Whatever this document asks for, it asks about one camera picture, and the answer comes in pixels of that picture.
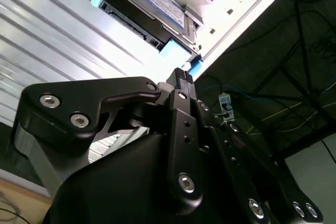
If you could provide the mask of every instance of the black metal frame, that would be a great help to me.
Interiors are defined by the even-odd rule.
[[[295,44],[291,47],[291,49],[288,51],[285,57],[271,71],[271,73],[255,88],[253,93],[249,93],[247,95],[253,98],[270,99],[275,101],[277,100],[297,101],[302,102],[303,104],[309,104],[312,108],[318,111],[319,115],[326,121],[327,125],[297,140],[295,143],[292,143],[284,150],[279,151],[278,148],[274,145],[274,132],[276,130],[274,128],[274,125],[277,124],[279,121],[285,120],[287,117],[295,113],[295,109],[297,109],[299,106],[292,108],[284,116],[281,116],[278,120],[276,120],[274,123],[270,125],[266,125],[263,122],[261,122],[259,118],[254,116],[248,109],[243,107],[240,103],[235,103],[234,107],[235,110],[239,111],[239,113],[243,117],[245,117],[254,127],[256,127],[262,132],[266,142],[268,143],[270,150],[273,153],[274,159],[278,163],[283,163],[284,158],[287,158],[290,155],[293,155],[311,146],[312,144],[320,140],[323,140],[324,137],[336,132],[336,129],[334,127],[336,120],[334,120],[328,114],[328,112],[323,109],[323,107],[319,104],[317,100],[317,98],[323,93],[323,91],[317,91],[312,86],[305,37],[303,35],[302,21],[298,3],[295,3],[295,13],[298,25],[299,40],[295,42]],[[291,57],[294,55],[294,53],[297,51],[299,47],[301,48],[302,51],[302,60],[303,60],[304,72],[306,75],[307,90],[286,69],[286,63],[288,62],[289,59],[291,59]],[[265,85],[269,83],[278,72],[281,72],[286,77],[286,79],[302,94],[301,97],[295,98],[280,95],[259,94],[259,92],[265,87]],[[229,93],[235,94],[236,98],[240,96],[240,93],[237,92],[229,91]]]
[[[43,106],[46,94],[61,104]],[[76,127],[74,113],[89,124]],[[92,141],[138,126],[151,132],[84,163]],[[22,93],[14,133],[15,147],[55,193],[45,224],[323,222],[237,125],[216,122],[181,69],[159,85],[142,77],[32,85]]]

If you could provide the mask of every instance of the bolt head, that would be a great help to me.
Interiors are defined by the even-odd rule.
[[[181,188],[186,193],[191,194],[195,190],[195,184],[194,184],[193,180],[187,175],[184,175],[184,174],[180,175],[178,183],[180,184]]]
[[[230,124],[230,128],[231,128],[234,132],[238,132],[238,128],[237,128],[234,124]]]
[[[78,128],[85,128],[89,125],[89,119],[82,114],[75,114],[70,118],[71,123]]]
[[[208,106],[205,105],[204,103],[201,103],[201,107],[202,107],[205,111],[209,111]]]
[[[305,216],[305,213],[303,212],[302,208],[300,207],[300,205],[296,202],[293,202],[293,206],[296,210],[296,212],[298,212],[298,214],[301,216],[301,217],[304,217]]]
[[[42,95],[40,97],[40,103],[47,108],[53,109],[58,107],[61,102],[59,101],[59,99],[51,94],[46,94],[46,95]]]
[[[315,218],[318,218],[319,215],[317,214],[315,209],[311,206],[311,204],[306,203],[306,208],[308,209],[311,215],[313,215]]]
[[[254,199],[250,199],[248,201],[248,206],[250,207],[250,210],[254,213],[254,215],[258,219],[263,219],[264,218],[264,211],[262,210],[261,206],[256,202]]]
[[[179,92],[178,94],[179,94],[178,96],[181,97],[182,99],[187,99],[187,96],[184,93]]]

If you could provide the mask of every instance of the dark background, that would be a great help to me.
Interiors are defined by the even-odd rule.
[[[221,92],[238,89],[243,93],[252,93],[298,41],[295,2],[299,3],[316,100],[321,106],[336,101],[336,87],[320,95],[336,81],[336,0],[276,0],[196,81],[199,99],[212,107],[214,113],[221,113],[217,102]],[[300,46],[285,67],[303,87],[307,88]],[[222,90],[219,87],[220,83],[225,85]],[[302,96],[280,71],[259,93],[295,98]],[[239,95],[239,97],[237,106],[242,104],[260,120],[298,103],[265,99],[255,101],[245,95]],[[241,117],[237,106],[234,107],[236,122],[244,131],[248,131],[252,123]],[[335,118],[336,105],[330,105],[325,110]],[[325,126],[326,121],[317,114],[297,130],[287,133],[278,132],[302,124],[315,111],[308,101],[303,101],[301,105],[263,121],[266,127],[274,124],[276,134],[272,141],[277,149],[282,150],[303,136]],[[289,113],[291,115],[286,119],[281,119]],[[250,137],[271,154],[263,135],[250,135]]]

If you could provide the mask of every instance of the metal rack frame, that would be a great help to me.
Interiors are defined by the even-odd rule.
[[[320,95],[323,94],[323,90],[317,91],[312,86],[305,37],[303,35],[302,21],[298,3],[295,3],[295,13],[299,32],[298,41],[292,46],[292,48],[289,50],[286,56],[280,61],[280,63],[275,68],[273,68],[270,74],[267,75],[267,77],[264,80],[262,80],[262,82],[254,89],[253,93],[249,93],[247,95],[254,98],[266,98],[271,100],[307,102],[307,104],[309,104],[313,109],[315,109],[318,112],[318,114],[326,121],[327,124],[322,128],[315,130],[312,133],[295,141],[286,148],[278,150],[276,144],[273,141],[276,132],[274,126],[278,122],[283,121],[287,119],[289,116],[293,115],[295,113],[295,109],[297,109],[299,106],[290,109],[284,116],[281,116],[279,119],[275,120],[272,124],[266,125],[253,113],[251,113],[251,111],[249,111],[246,107],[244,107],[241,103],[233,101],[235,110],[237,110],[244,118],[246,118],[255,128],[259,129],[262,132],[273,154],[274,161],[276,161],[279,166],[283,165],[284,168],[287,167],[284,161],[285,158],[290,157],[295,153],[298,153],[299,151],[313,145],[314,143],[323,140],[325,137],[336,132],[336,130],[333,127],[336,120],[333,119],[332,116],[325,109],[323,109],[322,105],[318,102],[317,99]],[[302,51],[302,61],[307,88],[305,88],[295,77],[293,77],[286,68],[286,63],[291,59],[291,57],[295,54],[295,52],[298,50],[299,47],[301,48]],[[279,72],[281,72],[283,76],[289,81],[289,83],[291,83],[295,87],[295,89],[302,94],[301,97],[286,97],[281,95],[259,94],[259,92],[264,88],[264,86],[268,84],[273,79],[273,77]]]

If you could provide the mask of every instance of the black metal bracket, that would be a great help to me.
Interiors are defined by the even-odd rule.
[[[181,69],[158,86],[124,78],[25,89],[14,144],[53,186],[44,223],[322,223],[313,202],[241,129],[221,128],[194,90]],[[45,95],[52,100],[41,100]],[[74,115],[81,116],[74,121]],[[141,125],[150,128],[148,135],[88,164],[92,141]],[[256,179],[251,165],[274,188]]]

